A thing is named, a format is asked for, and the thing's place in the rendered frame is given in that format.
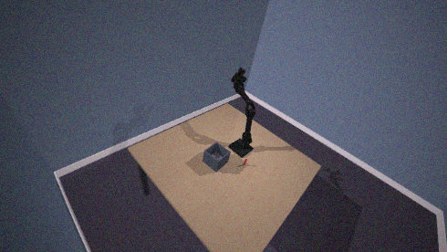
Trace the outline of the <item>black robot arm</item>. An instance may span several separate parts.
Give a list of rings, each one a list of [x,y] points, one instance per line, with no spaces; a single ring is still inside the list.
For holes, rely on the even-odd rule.
[[[253,101],[247,96],[247,94],[244,92],[244,83],[246,81],[246,77],[242,74],[238,76],[238,78],[234,81],[234,89],[235,92],[242,96],[244,101],[246,102],[245,107],[245,116],[247,118],[246,120],[246,126],[245,126],[245,132],[243,132],[242,135],[242,143],[241,145],[244,150],[249,149],[249,144],[252,143],[252,135],[250,133],[251,126],[252,126],[252,120],[255,116],[255,105],[253,104]],[[239,87],[242,86],[242,87]],[[252,106],[252,109],[248,109],[249,105]]]

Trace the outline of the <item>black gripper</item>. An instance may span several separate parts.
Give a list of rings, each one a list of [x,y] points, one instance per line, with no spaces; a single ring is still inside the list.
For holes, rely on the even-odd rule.
[[[240,67],[239,69],[238,69],[238,74],[237,74],[237,72],[234,74],[234,76],[232,77],[232,79],[231,79],[231,81],[232,82],[234,82],[237,78],[238,78],[238,76],[240,75],[240,74],[244,74],[245,73],[245,69],[243,69],[242,67]]]

